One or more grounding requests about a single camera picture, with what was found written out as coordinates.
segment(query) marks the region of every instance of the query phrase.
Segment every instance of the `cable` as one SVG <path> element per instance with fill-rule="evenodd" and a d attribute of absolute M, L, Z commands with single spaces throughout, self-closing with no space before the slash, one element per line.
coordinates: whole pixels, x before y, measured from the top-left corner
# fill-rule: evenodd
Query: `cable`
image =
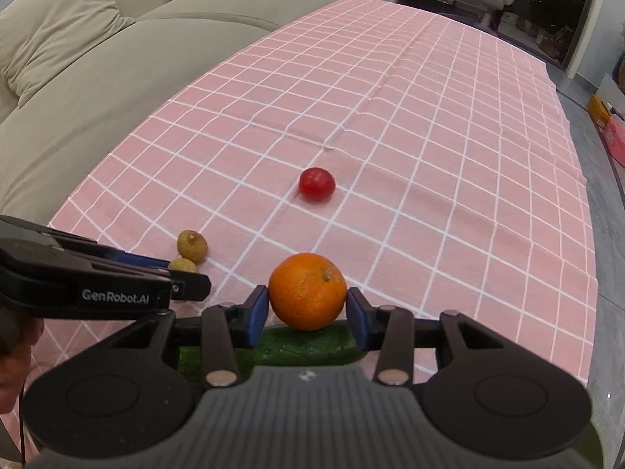
<path fill-rule="evenodd" d="M 22 402 L 24 401 L 24 387 L 20 391 L 20 414 L 18 420 L 20 421 L 20 451 L 22 458 L 22 467 L 26 467 L 26 440 L 24 438 L 24 418 L 22 417 Z"/>

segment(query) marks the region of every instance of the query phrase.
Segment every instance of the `orange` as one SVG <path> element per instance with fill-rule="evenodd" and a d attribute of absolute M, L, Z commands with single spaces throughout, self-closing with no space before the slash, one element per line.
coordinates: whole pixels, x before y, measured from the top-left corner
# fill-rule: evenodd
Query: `orange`
<path fill-rule="evenodd" d="M 295 254 L 282 261 L 270 277 L 271 307 L 293 329 L 325 328 L 343 310 L 348 291 L 340 270 L 323 256 Z"/>

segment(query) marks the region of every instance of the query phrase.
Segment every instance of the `gray sofa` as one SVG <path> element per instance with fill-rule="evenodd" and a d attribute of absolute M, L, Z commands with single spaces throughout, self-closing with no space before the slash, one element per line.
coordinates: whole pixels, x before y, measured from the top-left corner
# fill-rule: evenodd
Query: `gray sofa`
<path fill-rule="evenodd" d="M 0 213 L 48 223 L 168 97 L 240 49 L 335 1 L 114 0 L 135 22 L 55 74 L 22 107 L 0 79 Z"/>

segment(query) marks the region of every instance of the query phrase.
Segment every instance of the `person's hand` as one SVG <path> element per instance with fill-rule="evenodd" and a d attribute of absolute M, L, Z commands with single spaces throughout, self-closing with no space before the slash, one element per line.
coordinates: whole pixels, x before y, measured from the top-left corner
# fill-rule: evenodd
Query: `person's hand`
<path fill-rule="evenodd" d="M 30 373 L 30 349 L 44 330 L 43 319 L 30 319 L 22 329 L 22 338 L 10 354 L 0 357 L 0 415 L 13 411 L 15 402 Z"/>

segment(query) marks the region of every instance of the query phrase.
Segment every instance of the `gray floor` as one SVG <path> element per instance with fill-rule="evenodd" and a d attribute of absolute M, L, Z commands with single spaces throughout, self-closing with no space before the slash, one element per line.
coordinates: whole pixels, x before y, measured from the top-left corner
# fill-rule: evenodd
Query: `gray floor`
<path fill-rule="evenodd" d="M 551 65 L 548 70 L 571 122 L 571 136 L 587 180 L 599 282 L 588 390 L 604 445 L 605 469 L 611 469 L 625 431 L 625 209 L 601 139 L 583 109 L 588 91 Z M 625 179 L 625 169 L 619 172 Z"/>
<path fill-rule="evenodd" d="M 534 37 L 530 37 L 525 32 L 518 29 L 515 25 L 508 24 L 508 23 L 501 23 L 499 24 L 498 32 L 501 35 L 510 37 L 511 39 L 517 40 L 518 42 L 521 42 L 522 44 L 526 45 L 526 47 L 533 50 L 534 53 L 537 54 L 537 56 L 547 57 L 547 55 L 544 52 L 542 52 L 541 48 L 538 47 L 538 44 L 536 43 L 536 39 Z"/>

